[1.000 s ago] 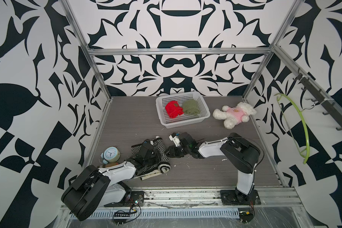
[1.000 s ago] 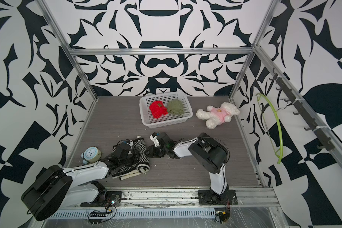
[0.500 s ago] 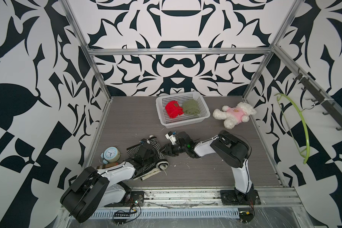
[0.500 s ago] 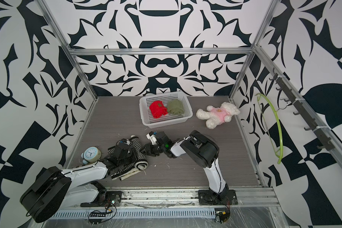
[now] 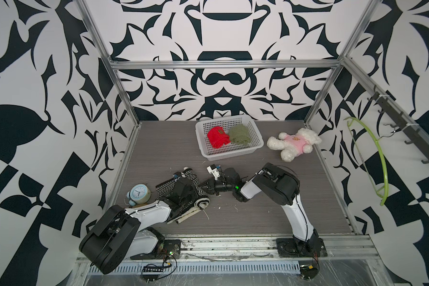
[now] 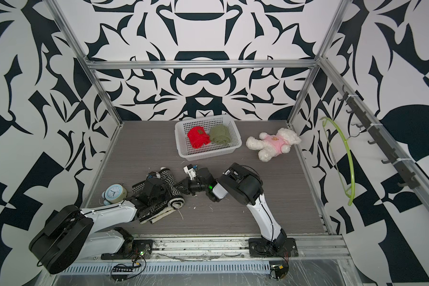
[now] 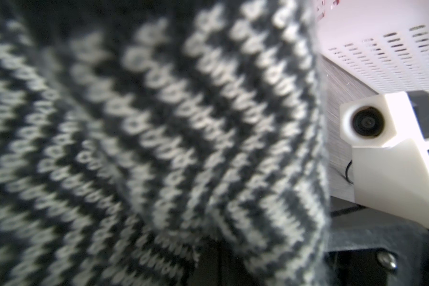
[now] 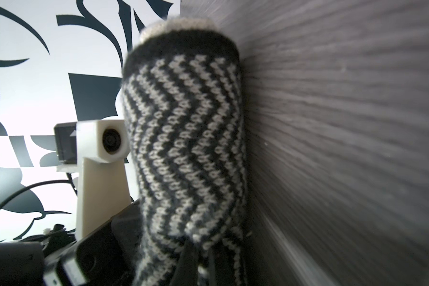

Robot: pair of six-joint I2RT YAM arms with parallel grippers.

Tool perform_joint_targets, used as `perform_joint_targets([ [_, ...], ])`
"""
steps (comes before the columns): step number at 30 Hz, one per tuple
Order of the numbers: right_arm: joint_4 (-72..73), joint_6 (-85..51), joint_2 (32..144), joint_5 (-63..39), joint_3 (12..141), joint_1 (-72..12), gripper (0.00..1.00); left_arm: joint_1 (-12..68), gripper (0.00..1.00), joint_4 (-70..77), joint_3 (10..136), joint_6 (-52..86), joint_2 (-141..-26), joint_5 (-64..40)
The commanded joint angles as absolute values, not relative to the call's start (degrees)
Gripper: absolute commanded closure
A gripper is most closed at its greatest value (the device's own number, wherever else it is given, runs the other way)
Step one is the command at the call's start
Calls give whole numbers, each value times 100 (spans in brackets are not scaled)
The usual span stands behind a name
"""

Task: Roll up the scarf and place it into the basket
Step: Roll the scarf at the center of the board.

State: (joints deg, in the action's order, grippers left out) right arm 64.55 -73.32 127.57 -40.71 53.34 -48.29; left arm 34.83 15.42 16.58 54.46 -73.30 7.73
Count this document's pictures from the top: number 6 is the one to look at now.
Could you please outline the black white houndstooth scarf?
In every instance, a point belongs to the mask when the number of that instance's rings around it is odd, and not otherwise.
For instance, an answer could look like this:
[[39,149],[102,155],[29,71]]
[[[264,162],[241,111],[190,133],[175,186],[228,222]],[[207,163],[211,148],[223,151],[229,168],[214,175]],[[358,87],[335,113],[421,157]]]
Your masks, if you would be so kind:
[[168,168],[151,172],[146,179],[132,186],[129,199],[137,208],[137,219],[141,224],[154,224],[185,204],[180,191],[175,188],[175,178]]

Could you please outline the red knitted scarf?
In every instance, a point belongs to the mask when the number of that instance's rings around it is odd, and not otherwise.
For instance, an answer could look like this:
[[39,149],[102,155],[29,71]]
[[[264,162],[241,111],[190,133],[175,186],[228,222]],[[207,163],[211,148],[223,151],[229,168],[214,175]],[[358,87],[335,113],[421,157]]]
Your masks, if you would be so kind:
[[209,135],[202,126],[194,126],[187,134],[189,143],[194,149],[199,149],[211,143]]

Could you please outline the green knitted scarf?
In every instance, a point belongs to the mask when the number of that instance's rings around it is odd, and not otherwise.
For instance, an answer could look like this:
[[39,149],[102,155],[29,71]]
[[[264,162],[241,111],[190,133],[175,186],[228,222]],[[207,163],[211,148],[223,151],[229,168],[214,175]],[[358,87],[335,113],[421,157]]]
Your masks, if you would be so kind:
[[231,143],[230,130],[223,124],[213,126],[210,129],[209,137],[214,144],[226,145]]

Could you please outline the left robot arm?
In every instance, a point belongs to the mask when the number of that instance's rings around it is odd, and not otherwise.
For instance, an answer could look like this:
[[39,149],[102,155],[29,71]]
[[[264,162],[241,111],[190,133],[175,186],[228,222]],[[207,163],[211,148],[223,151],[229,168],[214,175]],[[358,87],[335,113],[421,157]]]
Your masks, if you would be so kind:
[[61,209],[30,242],[37,266],[58,274],[87,257],[132,253],[132,235],[120,224],[138,221],[153,224],[179,210],[184,198],[172,183],[151,178],[134,195],[107,206]]

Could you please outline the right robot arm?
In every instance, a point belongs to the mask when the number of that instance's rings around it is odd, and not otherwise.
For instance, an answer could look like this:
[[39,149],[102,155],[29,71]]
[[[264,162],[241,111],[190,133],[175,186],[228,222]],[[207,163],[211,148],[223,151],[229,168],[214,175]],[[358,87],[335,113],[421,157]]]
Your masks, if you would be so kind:
[[275,220],[264,195],[263,181],[248,166],[233,163],[220,177],[213,177],[208,168],[184,167],[187,177],[175,188],[186,195],[205,193],[213,202],[220,202],[231,195],[239,204],[246,206],[259,226],[261,247],[259,255],[274,255],[281,251],[287,234]]

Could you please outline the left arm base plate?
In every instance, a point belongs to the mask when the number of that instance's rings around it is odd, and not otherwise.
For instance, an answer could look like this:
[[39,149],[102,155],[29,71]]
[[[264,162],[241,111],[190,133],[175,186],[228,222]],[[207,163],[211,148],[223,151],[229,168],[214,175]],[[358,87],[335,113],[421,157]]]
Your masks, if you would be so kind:
[[102,254],[101,260],[124,260],[144,257],[148,259],[152,254],[153,240],[126,240],[118,252]]

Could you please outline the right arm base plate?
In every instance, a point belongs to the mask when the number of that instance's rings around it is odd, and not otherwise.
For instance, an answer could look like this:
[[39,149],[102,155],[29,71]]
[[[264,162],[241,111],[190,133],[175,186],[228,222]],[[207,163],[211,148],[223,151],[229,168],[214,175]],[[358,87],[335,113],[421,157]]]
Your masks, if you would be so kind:
[[248,239],[250,257],[299,257],[296,241],[294,238],[286,238],[284,244],[278,249],[264,238]]

